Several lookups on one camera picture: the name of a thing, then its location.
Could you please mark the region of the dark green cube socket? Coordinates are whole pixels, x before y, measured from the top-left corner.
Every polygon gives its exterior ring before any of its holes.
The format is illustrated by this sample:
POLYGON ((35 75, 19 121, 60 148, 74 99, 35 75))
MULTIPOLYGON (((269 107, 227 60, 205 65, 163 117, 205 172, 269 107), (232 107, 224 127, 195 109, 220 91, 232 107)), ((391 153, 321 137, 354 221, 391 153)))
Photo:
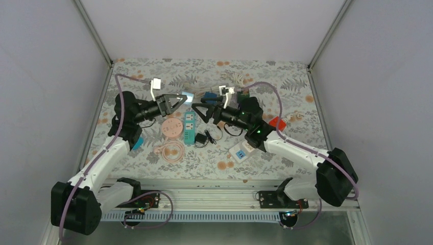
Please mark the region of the dark green cube socket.
POLYGON ((239 103, 241 103, 243 100, 248 99, 249 97, 250 97, 249 94, 239 93, 239 94, 237 94, 237 96, 236 96, 236 101, 237 101, 237 103, 239 104, 239 103))

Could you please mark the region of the blue square plug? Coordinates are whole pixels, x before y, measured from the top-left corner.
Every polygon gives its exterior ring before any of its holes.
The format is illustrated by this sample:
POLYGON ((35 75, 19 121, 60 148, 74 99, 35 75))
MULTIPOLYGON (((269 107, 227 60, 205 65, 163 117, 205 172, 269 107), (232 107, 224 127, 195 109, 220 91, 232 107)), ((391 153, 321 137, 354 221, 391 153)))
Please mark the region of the blue square plug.
POLYGON ((139 149, 143 143, 144 143, 144 139, 142 137, 139 137, 137 142, 135 143, 135 145, 133 146, 133 148, 131 150, 134 151, 134 150, 139 149))

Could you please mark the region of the dark blue cube socket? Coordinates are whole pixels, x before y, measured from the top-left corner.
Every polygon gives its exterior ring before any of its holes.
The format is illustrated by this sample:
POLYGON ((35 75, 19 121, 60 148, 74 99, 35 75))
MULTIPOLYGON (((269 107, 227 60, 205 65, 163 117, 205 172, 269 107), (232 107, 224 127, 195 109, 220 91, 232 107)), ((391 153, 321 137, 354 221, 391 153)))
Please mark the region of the dark blue cube socket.
POLYGON ((215 105, 217 103, 218 95, 212 92, 205 92, 202 98, 200 99, 201 103, 207 103, 215 105))

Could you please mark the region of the aluminium rail base frame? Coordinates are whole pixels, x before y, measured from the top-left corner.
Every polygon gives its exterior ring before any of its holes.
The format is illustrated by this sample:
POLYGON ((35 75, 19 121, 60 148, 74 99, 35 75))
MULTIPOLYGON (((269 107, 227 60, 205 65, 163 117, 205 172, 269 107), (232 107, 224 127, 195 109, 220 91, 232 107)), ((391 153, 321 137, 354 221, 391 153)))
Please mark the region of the aluminium rail base frame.
POLYGON ((275 190, 275 180, 141 179, 145 190, 160 190, 173 200, 175 211, 292 211, 264 209, 258 201, 261 190, 275 190))

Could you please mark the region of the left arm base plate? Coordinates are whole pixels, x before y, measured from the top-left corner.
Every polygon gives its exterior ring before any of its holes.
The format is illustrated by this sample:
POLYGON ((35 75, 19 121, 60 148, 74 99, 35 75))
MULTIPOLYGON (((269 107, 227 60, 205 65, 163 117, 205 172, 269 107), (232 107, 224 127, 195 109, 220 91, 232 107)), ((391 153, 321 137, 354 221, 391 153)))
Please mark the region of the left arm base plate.
POLYGON ((160 198, 159 191, 142 190, 139 199, 130 203, 119 204, 116 208, 158 208, 160 198))

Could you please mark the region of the white multicolour power strip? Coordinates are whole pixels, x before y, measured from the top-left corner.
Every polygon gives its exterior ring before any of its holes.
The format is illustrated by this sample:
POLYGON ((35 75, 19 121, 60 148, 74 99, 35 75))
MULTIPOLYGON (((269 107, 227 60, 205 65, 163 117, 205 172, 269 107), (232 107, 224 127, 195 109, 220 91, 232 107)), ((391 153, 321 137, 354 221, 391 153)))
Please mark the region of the white multicolour power strip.
POLYGON ((239 142, 229 149, 230 155, 236 163, 242 163, 257 152, 246 140, 239 142))

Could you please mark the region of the black plug adapter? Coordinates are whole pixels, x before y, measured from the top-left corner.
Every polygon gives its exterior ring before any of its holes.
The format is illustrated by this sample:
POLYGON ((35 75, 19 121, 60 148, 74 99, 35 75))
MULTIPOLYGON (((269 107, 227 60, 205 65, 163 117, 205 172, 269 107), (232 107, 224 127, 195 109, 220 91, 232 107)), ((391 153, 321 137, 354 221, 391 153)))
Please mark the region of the black plug adapter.
POLYGON ((217 144, 223 138, 223 131, 219 126, 206 128, 204 131, 195 135, 194 146, 204 148, 208 144, 217 144))

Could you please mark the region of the light blue small plug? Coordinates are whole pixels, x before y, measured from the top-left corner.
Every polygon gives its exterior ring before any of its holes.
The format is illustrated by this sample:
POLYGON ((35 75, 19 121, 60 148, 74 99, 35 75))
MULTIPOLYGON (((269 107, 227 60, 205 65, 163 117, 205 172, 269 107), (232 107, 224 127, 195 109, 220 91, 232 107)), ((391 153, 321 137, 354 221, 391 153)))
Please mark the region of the light blue small plug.
POLYGON ((186 96, 186 101, 184 102, 185 105, 192 104, 192 102, 194 100, 194 94, 193 93, 189 93, 189 92, 183 91, 182 95, 186 96))

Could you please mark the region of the red cube socket adapter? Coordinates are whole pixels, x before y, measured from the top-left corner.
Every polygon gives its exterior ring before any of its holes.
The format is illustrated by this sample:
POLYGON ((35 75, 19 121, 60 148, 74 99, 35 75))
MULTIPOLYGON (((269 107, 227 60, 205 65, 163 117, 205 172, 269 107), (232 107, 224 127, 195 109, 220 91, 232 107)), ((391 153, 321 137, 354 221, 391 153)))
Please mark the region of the red cube socket adapter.
POLYGON ((279 131, 284 131, 284 129, 287 126, 286 122, 278 116, 276 116, 272 120, 270 120, 269 125, 272 127, 275 127, 279 131))

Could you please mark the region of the teal power strip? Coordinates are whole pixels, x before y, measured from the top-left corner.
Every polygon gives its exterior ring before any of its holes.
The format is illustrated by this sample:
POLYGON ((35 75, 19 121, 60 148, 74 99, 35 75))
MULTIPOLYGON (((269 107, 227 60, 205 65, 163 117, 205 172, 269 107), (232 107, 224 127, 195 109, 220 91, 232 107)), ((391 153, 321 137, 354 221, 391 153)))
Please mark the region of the teal power strip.
POLYGON ((195 143, 196 114, 192 111, 186 112, 184 117, 184 144, 193 145, 195 143))

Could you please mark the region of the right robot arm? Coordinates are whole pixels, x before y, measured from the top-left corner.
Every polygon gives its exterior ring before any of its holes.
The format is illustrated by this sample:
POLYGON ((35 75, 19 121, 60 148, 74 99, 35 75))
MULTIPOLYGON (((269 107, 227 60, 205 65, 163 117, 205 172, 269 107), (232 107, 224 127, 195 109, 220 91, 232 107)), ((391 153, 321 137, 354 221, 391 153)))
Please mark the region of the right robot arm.
POLYGON ((341 149, 331 151, 314 149, 291 139, 263 120, 263 109, 256 97, 241 101, 237 108, 224 107, 223 103, 193 103, 192 109, 205 122, 224 122, 246 132, 247 143, 258 150, 269 152, 314 172, 305 179, 288 177, 276 190, 277 203, 290 207, 303 199, 322 199, 327 204, 339 207, 349 198, 349 193, 358 182, 347 155, 341 149))

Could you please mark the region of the floral patterned table mat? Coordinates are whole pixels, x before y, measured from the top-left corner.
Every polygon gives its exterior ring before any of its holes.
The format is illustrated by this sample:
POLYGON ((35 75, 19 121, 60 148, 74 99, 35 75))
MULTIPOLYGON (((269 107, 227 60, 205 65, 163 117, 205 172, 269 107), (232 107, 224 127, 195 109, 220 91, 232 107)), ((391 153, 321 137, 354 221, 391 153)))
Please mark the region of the floral patterned table mat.
MULTIPOLYGON (((162 80, 156 95, 193 92, 196 102, 207 91, 217 93, 220 85, 252 85, 250 94, 258 99, 265 121, 282 115, 287 136, 312 147, 327 147, 307 66, 301 62, 121 58, 114 62, 113 73, 121 75, 118 81, 123 91, 143 100, 151 99, 151 78, 162 80)), ((314 175, 309 168, 262 151, 236 163, 229 149, 241 142, 244 134, 223 122, 214 125, 196 119, 198 132, 212 126, 222 129, 223 138, 217 144, 200 149, 187 145, 184 150, 165 146, 163 121, 158 117, 141 124, 143 145, 120 160, 110 178, 283 180, 314 175)))

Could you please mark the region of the pink round power socket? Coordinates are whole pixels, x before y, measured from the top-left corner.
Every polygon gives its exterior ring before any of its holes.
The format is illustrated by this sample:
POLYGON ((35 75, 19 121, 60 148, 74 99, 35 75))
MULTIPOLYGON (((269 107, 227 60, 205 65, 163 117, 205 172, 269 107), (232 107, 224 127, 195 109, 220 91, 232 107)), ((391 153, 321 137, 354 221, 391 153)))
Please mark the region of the pink round power socket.
POLYGON ((161 133, 165 138, 178 139, 183 134, 183 123, 178 118, 168 118, 161 125, 161 133))

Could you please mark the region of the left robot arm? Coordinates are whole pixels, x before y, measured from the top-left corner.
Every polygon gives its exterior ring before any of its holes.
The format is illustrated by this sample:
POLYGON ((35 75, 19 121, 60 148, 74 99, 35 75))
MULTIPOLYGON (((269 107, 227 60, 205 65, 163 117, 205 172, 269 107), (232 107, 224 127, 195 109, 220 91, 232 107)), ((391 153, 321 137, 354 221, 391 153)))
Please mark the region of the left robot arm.
POLYGON ((115 116, 104 144, 81 171, 66 183, 57 182, 51 190, 51 224, 89 235, 101 217, 126 203, 137 206, 142 200, 140 182, 123 178, 103 188, 114 166, 142 143, 139 123, 174 113, 187 96, 162 94, 151 101, 140 100, 130 91, 115 98, 115 116))

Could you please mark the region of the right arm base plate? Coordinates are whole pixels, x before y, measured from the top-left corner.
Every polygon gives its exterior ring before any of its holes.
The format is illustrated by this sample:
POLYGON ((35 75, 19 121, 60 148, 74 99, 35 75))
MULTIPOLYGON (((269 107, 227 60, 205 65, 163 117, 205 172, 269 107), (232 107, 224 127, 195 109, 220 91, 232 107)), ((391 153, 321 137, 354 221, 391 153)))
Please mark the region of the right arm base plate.
POLYGON ((278 194, 277 191, 258 191, 255 198, 259 201, 261 209, 304 209, 309 207, 308 201, 294 201, 284 193, 278 194))

